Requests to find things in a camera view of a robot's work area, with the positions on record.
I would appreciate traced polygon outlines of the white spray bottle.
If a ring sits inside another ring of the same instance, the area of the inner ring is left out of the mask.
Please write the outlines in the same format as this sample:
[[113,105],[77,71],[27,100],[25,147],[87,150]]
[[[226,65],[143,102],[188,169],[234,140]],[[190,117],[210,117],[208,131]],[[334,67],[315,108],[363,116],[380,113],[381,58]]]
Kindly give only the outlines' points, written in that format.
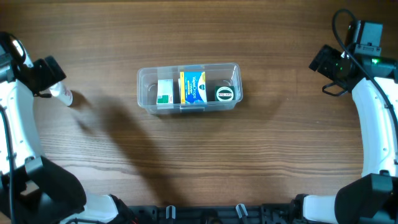
[[72,92],[63,82],[58,82],[52,85],[50,88],[50,93],[53,97],[56,97],[66,106],[71,106],[73,103]]

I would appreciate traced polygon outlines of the white medicine box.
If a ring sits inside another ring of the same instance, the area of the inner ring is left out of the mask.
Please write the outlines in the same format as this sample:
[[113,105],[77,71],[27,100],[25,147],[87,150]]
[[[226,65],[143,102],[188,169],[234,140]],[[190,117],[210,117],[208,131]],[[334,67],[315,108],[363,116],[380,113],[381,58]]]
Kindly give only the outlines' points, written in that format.
[[180,102],[183,105],[206,103],[206,83],[202,78],[194,77],[188,81],[178,79]]

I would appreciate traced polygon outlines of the white green box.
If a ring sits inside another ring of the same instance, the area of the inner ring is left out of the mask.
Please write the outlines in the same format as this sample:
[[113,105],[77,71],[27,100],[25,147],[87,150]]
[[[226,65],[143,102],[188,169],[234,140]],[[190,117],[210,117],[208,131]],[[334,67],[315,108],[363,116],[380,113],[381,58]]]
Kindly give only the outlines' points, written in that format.
[[157,104],[172,105],[174,103],[174,82],[172,79],[158,80]]

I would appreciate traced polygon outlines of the blue yellow VapoDrops box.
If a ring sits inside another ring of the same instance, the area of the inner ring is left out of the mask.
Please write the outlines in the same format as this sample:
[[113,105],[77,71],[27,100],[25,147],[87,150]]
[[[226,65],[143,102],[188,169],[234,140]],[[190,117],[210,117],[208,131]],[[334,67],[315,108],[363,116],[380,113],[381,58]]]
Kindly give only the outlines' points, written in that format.
[[180,72],[181,104],[206,103],[206,73],[204,71]]

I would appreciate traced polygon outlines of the green round-label box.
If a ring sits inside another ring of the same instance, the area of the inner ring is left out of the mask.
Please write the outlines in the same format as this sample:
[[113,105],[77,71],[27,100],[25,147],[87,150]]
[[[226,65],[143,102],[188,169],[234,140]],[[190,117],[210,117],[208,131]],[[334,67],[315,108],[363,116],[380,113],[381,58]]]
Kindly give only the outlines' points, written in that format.
[[234,86],[216,86],[215,88],[216,101],[233,101],[235,96]]

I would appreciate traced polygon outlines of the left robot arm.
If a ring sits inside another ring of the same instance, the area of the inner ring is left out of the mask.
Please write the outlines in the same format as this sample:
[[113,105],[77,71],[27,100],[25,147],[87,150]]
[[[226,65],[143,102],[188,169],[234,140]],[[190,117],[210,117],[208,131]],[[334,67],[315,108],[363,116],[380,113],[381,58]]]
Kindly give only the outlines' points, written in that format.
[[1,33],[1,213],[12,223],[138,223],[122,200],[85,192],[46,158],[33,104],[65,78],[52,56],[33,62],[16,36]]

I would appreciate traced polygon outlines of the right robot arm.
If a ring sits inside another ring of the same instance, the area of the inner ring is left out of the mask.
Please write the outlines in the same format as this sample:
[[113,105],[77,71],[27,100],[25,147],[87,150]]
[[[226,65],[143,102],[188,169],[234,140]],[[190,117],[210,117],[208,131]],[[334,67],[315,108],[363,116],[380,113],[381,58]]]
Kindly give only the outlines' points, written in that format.
[[298,196],[303,223],[397,223],[397,61],[381,57],[382,24],[352,21],[347,51],[324,45],[309,65],[351,93],[363,142],[361,178],[336,195]]

